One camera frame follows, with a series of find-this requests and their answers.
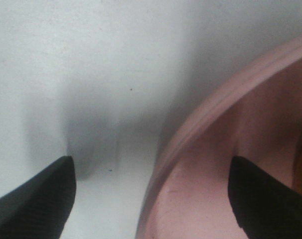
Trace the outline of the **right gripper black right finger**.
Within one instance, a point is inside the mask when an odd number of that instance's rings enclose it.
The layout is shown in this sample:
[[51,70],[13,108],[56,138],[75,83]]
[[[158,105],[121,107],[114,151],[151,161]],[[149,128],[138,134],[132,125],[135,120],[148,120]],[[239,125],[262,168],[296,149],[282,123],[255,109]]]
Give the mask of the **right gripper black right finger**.
[[231,160],[228,198],[250,239],[302,239],[302,195],[241,156]]

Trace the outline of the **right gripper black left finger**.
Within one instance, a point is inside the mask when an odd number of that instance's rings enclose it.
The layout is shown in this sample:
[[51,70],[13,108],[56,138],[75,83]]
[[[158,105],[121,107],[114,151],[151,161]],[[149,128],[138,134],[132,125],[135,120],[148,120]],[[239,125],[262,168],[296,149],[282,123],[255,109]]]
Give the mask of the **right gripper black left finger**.
[[0,198],[0,239],[58,239],[73,208],[76,175],[63,156]]

